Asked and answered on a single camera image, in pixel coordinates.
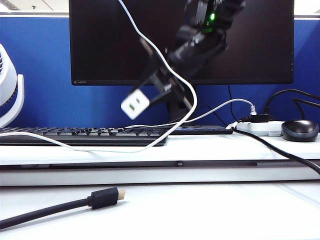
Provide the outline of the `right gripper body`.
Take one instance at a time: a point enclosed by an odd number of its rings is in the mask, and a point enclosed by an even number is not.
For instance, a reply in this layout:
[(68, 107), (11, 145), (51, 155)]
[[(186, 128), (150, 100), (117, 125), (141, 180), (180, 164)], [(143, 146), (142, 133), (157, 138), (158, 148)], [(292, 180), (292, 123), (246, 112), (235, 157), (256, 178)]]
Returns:
[[(209, 60), (218, 56), (228, 47), (226, 37), (226, 31), (219, 28), (212, 28), (209, 32), (200, 31), (189, 26), (182, 26), (177, 33), (177, 38), (182, 40), (182, 42), (177, 49), (168, 53), (166, 63), (182, 78), (190, 80)], [(164, 74), (164, 91), (167, 91), (171, 87), (177, 87), (183, 91), (183, 99), (181, 101), (167, 103), (182, 104), (186, 109), (191, 109), (194, 100), (191, 91), (187, 89), (187, 85), (180, 82), (167, 69), (159, 53), (146, 40), (141, 37), (140, 42), (148, 52), (149, 57), (159, 57), (162, 63), (161, 71)]]

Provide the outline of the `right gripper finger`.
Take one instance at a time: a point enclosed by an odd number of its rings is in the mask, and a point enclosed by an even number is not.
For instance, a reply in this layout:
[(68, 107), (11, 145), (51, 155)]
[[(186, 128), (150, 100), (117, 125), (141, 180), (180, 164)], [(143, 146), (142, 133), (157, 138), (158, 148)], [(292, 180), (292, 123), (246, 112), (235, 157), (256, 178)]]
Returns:
[(156, 97), (150, 100), (149, 105), (154, 106), (162, 102), (178, 102), (183, 100), (183, 91), (177, 87), (171, 87), (168, 90), (161, 92)]
[(141, 76), (138, 78), (132, 92), (140, 89), (142, 86), (152, 84), (160, 92), (164, 92), (164, 74), (162, 72), (162, 63), (158, 56), (150, 56), (145, 69), (142, 71)]

